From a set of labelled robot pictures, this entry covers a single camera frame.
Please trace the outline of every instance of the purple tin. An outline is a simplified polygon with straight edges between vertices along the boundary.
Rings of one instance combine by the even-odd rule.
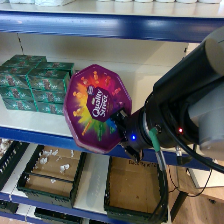
[[[120,141],[110,116],[124,107],[131,114],[131,98],[120,77],[99,65],[74,74],[64,102],[64,115],[76,144],[108,153]]]

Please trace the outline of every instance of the shelving unit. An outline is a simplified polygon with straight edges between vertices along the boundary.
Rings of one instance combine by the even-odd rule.
[[[0,10],[2,32],[201,42],[224,25],[223,4],[78,0],[62,7],[5,3]]]
[[[43,55],[46,52],[49,61],[75,61],[76,69],[85,68],[93,63],[100,64],[121,76],[133,100],[133,111],[136,111],[142,107],[144,100],[152,91],[153,84],[184,57],[187,48],[184,42],[199,43],[221,26],[224,26],[223,3],[142,4],[77,0],[62,7],[4,3],[0,4],[0,32],[11,34],[0,33],[4,45],[0,48],[1,52],[3,51],[0,63],[16,53]],[[87,37],[101,37],[101,39],[91,38],[90,41]],[[147,41],[146,44],[144,40],[159,40],[160,44],[152,41]],[[105,50],[111,51],[111,55],[105,54]],[[135,57],[132,56],[132,50],[136,54]],[[172,56],[169,56],[171,59],[163,56],[171,54],[170,52],[172,52]],[[86,151],[76,146],[62,116],[7,111],[1,99],[0,111],[0,137]],[[120,146],[115,147],[106,156],[88,155],[88,166],[85,166],[83,171],[77,200],[74,208],[68,209],[31,201],[25,194],[17,191],[19,175],[30,159],[35,144],[30,144],[0,192],[0,199],[20,203],[17,214],[8,217],[43,223],[33,215],[37,206],[89,219],[124,224],[109,219],[103,209],[109,155],[128,158]],[[145,161],[157,161],[154,150],[146,149],[144,154]],[[165,150],[164,156],[167,164],[177,164],[174,149]],[[207,169],[195,160],[186,166]]]
[[[22,205],[29,205],[33,207],[39,207],[43,209],[48,209],[52,211],[57,211],[69,215],[75,215],[87,219],[99,220],[107,223],[119,223],[127,224],[123,221],[118,221],[110,219],[107,217],[106,212],[104,211],[104,194],[106,189],[106,178],[107,170],[109,164],[109,156],[88,154],[83,168],[82,177],[79,183],[79,189],[77,193],[77,198],[73,209],[65,208],[62,206],[56,206],[52,204],[42,203],[33,201],[27,198],[27,196],[18,191],[16,188],[18,179],[25,169],[27,162],[30,160],[35,148],[37,145],[30,144],[27,148],[27,152],[23,155],[22,159],[18,163],[8,182],[1,191],[0,199],[12,201],[14,203],[19,203]],[[34,208],[29,210],[29,214],[34,213]],[[17,218],[16,215],[7,216],[11,218]],[[33,222],[34,215],[30,215],[30,220],[27,218],[27,221]]]

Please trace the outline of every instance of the cardboard box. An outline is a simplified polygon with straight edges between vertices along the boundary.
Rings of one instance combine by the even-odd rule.
[[[39,112],[64,115],[63,104],[43,103],[43,102],[36,101],[36,105]]]
[[[29,88],[26,76],[30,68],[0,67],[0,86]]]
[[[36,101],[45,103],[64,103],[64,92],[51,92],[32,89],[33,98]]]
[[[8,60],[2,66],[10,68],[35,68],[38,64],[39,62]]]
[[[71,76],[73,74],[74,63],[65,62],[40,62],[37,66],[38,69],[54,69],[69,72]]]
[[[46,56],[35,56],[35,55],[14,55],[10,60],[14,61],[30,61],[30,62],[46,62]]]
[[[0,95],[2,98],[33,100],[30,89],[23,89],[20,87],[0,86]]]
[[[28,81],[33,89],[66,93],[70,77],[66,71],[33,69]]]
[[[8,110],[37,111],[33,100],[27,101],[3,98],[3,102]]]

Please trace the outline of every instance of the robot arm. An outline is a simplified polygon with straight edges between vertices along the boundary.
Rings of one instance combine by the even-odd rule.
[[[198,144],[213,158],[224,159],[224,27],[210,34],[194,51],[158,80],[145,105],[130,117],[112,117],[121,127],[125,151],[136,162],[152,147],[149,130],[157,128],[164,148],[180,146],[200,162],[224,173],[224,168],[187,145]]]

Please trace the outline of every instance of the blue shelf edge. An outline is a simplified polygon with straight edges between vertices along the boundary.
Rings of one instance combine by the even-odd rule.
[[[16,140],[16,141],[35,143],[40,145],[49,145],[53,147],[60,147],[60,148],[92,153],[84,148],[78,147],[75,144],[75,141],[72,137],[65,137],[65,136],[45,134],[45,133],[32,132],[32,131],[24,131],[19,129],[4,128],[4,127],[0,127],[0,137],[8,138],[8,139]],[[163,153],[164,153],[166,163],[168,165],[177,166],[176,153],[167,152],[167,151],[164,151]],[[105,154],[105,155],[129,159],[128,155],[125,153],[124,149],[120,145],[117,145],[113,150],[111,150],[108,154]],[[155,151],[153,149],[145,149],[143,161],[157,163]],[[195,159],[192,159],[191,162],[183,166],[188,168],[200,169],[200,170],[209,170],[208,167],[201,164]]]
[[[199,43],[224,18],[0,11],[0,32]]]
[[[26,216],[26,221],[29,223],[35,223],[35,224],[46,224],[46,222],[42,221],[41,219],[35,219],[29,216]]]
[[[9,219],[17,219],[17,220],[20,220],[20,221],[26,221],[25,216],[18,215],[18,214],[11,214],[11,213],[6,213],[6,212],[0,212],[0,216],[6,217],[6,218],[9,218]]]
[[[111,223],[111,224],[128,224],[127,222],[123,222],[120,220],[110,219],[107,217],[106,214],[90,212],[90,211],[85,211],[85,210],[76,209],[76,208],[65,208],[62,206],[33,201],[33,200],[30,200],[29,198],[20,197],[20,196],[16,196],[16,195],[12,195],[12,201],[14,203],[32,205],[32,206],[35,206],[38,208],[48,209],[51,211],[61,212],[61,213],[69,214],[69,215],[82,217],[82,218],[98,220],[101,222],[106,222],[106,223]]]
[[[6,194],[6,193],[0,192],[0,200],[3,200],[3,201],[11,201],[10,200],[10,195],[9,194]]]

